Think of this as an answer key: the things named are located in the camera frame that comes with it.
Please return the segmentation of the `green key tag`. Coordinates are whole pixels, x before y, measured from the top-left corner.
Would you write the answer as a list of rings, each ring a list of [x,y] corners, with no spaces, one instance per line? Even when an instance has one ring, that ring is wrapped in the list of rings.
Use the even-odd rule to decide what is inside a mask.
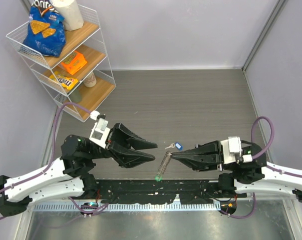
[[[156,175],[156,176],[155,176],[155,180],[159,182],[159,181],[161,181],[161,180],[162,180],[162,177],[161,177],[161,176],[159,176],[159,175],[158,175],[158,176]]]

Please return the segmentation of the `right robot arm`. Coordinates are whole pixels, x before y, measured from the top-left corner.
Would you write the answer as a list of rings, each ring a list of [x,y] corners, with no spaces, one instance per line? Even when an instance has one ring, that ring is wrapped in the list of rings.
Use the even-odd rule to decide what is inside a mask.
[[[296,197],[302,203],[302,170],[271,164],[262,148],[239,137],[229,137],[173,152],[177,160],[194,171],[219,170],[216,180],[164,180],[160,171],[155,181],[121,180],[114,193],[119,204],[171,204],[176,197],[181,204],[212,203],[235,205],[248,194]]]

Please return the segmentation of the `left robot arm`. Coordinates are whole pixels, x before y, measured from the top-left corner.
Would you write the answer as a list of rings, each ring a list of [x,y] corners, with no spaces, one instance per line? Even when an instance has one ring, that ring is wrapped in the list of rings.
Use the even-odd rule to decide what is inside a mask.
[[[11,217],[28,207],[58,198],[92,199],[98,194],[95,177],[89,173],[96,159],[113,159],[122,168],[133,168],[155,160],[144,150],[158,145],[131,132],[122,123],[112,128],[99,120],[87,138],[71,134],[62,155],[46,166],[19,177],[0,175],[0,214]]]

